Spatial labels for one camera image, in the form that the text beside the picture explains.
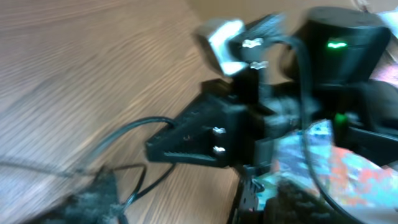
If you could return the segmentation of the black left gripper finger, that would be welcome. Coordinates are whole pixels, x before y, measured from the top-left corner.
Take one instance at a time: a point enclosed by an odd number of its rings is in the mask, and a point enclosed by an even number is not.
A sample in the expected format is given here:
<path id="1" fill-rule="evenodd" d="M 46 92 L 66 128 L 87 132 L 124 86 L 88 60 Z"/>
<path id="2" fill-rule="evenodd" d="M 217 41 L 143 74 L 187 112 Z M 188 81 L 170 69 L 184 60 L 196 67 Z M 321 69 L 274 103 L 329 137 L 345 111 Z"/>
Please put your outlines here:
<path id="1" fill-rule="evenodd" d="M 28 224 L 101 224 L 115 218 L 123 222 L 123 205 L 119 202 L 116 176 L 100 171 L 92 183 L 65 198 L 53 209 L 28 220 Z"/>

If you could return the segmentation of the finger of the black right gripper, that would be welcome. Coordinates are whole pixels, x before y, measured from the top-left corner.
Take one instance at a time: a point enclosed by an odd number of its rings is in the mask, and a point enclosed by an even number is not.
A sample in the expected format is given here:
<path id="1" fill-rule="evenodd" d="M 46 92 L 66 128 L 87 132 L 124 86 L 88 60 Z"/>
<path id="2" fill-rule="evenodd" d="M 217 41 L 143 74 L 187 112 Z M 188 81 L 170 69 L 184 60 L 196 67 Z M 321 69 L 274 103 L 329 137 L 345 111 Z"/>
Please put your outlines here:
<path id="1" fill-rule="evenodd" d="M 151 162 L 193 164 L 208 167 L 227 167 L 229 161 L 224 156 L 196 154 L 186 152 L 146 151 L 146 158 Z"/>
<path id="2" fill-rule="evenodd" d="M 197 96 L 176 118 L 146 142 L 150 156 L 213 155 L 214 148 L 231 149 L 238 135 L 244 105 L 212 94 Z"/>

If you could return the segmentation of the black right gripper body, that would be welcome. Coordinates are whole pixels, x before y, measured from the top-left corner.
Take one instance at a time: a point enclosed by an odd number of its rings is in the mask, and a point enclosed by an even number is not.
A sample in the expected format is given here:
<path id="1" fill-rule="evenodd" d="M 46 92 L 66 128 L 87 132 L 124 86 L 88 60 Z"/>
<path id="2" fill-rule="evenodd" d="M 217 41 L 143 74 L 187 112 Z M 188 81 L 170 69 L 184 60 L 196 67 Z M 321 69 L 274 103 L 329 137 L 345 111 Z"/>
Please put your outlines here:
<path id="1" fill-rule="evenodd" d="M 270 85 L 256 77 L 235 78 L 231 92 L 246 106 L 244 115 L 245 150 L 250 152 L 247 165 L 271 163 L 276 140 L 295 131 L 307 129 L 314 117 L 311 91 L 295 82 Z"/>

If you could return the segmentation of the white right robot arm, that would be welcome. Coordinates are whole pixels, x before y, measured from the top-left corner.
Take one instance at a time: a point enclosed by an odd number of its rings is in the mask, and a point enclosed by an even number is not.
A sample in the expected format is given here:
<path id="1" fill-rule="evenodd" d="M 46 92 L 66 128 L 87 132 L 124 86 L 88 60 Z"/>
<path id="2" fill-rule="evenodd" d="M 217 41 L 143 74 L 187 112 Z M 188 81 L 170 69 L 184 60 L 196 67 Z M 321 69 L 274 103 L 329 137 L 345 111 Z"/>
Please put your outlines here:
<path id="1" fill-rule="evenodd" d="M 251 23 L 212 19 L 195 38 L 221 78 L 146 141 L 152 162 L 232 167 L 240 176 L 230 223 L 356 223 L 326 191 L 304 192 L 291 180 L 259 208 L 256 177 L 271 171 L 282 139 L 301 131 L 298 149 L 310 166 L 310 125 L 331 121 L 326 133 L 378 165 L 397 159 L 397 88 L 371 79 L 391 38 L 382 19 L 341 7 L 313 7 L 293 35 L 283 17 Z"/>

